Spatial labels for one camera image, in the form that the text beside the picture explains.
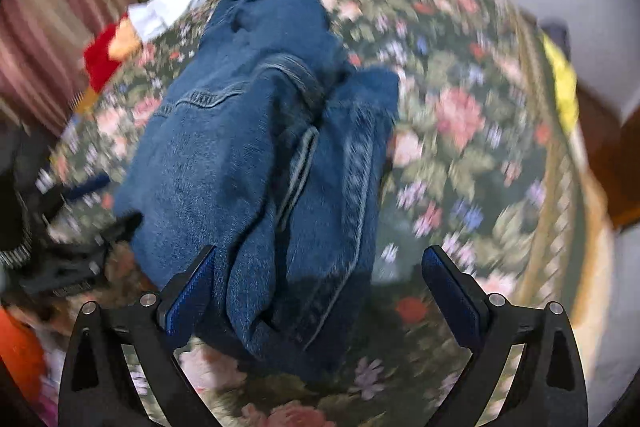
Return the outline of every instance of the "white cloth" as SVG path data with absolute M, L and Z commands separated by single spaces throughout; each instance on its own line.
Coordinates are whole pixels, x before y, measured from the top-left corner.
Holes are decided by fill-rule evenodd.
M 149 0 L 127 8 L 129 20 L 143 42 L 162 35 L 188 10 L 206 0 Z

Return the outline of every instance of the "bed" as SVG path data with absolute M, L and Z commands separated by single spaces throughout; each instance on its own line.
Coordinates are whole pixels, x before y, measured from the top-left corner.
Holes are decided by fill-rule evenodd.
M 217 1 L 146 44 L 92 113 L 67 128 L 52 156 L 55 176 L 80 182 L 105 170 L 112 184 L 65 209 L 55 238 L 91 237 L 111 222 L 113 193 L 146 121 L 196 54 Z M 201 398 L 227 426 L 424 425 L 468 357 L 420 277 L 421 253 L 433 243 L 485 291 L 527 306 L 561 301 L 589 379 L 609 302 L 610 227 L 579 128 L 570 137 L 562 130 L 540 31 L 507 0 L 321 1 L 351 62 L 386 64 L 400 80 L 372 292 L 330 381 L 239 367 L 191 339 L 177 357 Z M 89 298 L 121 305 L 150 287 L 126 247 L 112 256 L 108 277 L 108 289 L 70 299 L 71 316 Z M 166 423 L 125 350 L 150 417 Z M 499 411 L 517 360 L 514 350 L 484 421 Z

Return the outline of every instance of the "metal screw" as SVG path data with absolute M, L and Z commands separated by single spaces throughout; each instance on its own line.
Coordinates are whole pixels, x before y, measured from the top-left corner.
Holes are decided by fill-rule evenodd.
M 93 312 L 95 312 L 95 302 L 89 301 L 89 302 L 85 302 L 82 305 L 82 313 L 83 314 L 91 315 Z
M 489 295 L 489 302 L 491 302 L 491 304 L 493 304 L 494 306 L 500 307 L 504 306 L 505 302 L 507 302 L 507 299 L 505 299 L 499 293 L 492 293 L 491 295 Z
M 142 304 L 145 308 L 147 308 L 149 306 L 153 306 L 154 304 L 156 304 L 157 300 L 158 300 L 158 297 L 156 297 L 156 295 L 154 295 L 153 293 L 145 293 L 140 298 L 140 304 Z
M 561 315 L 562 312 L 564 311 L 564 308 L 562 308 L 562 304 L 560 304 L 559 302 L 550 303 L 549 309 L 551 310 L 552 313 L 556 315 Z

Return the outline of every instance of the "jeans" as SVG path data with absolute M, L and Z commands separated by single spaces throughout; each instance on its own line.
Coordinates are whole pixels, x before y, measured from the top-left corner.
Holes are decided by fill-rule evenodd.
M 114 204 L 142 212 L 131 246 L 159 287 L 215 245 L 195 333 L 307 379 L 366 298 L 398 105 L 396 75 L 355 71 L 328 27 L 318 0 L 221 0 Z

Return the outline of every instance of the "yellow cloth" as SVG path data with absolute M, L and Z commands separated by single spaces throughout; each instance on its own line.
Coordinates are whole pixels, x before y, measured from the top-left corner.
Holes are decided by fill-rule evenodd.
M 75 114 L 90 114 L 94 108 L 94 104 L 98 101 L 98 93 L 96 93 L 91 87 L 87 87 L 86 91 L 82 95 L 82 98 L 74 109 Z
M 574 67 L 566 59 L 562 50 L 547 36 L 543 35 L 542 42 L 545 55 L 554 72 L 556 83 L 556 107 L 560 116 L 560 123 L 566 135 L 571 134 L 578 122 L 578 99 L 575 96 L 577 75 Z

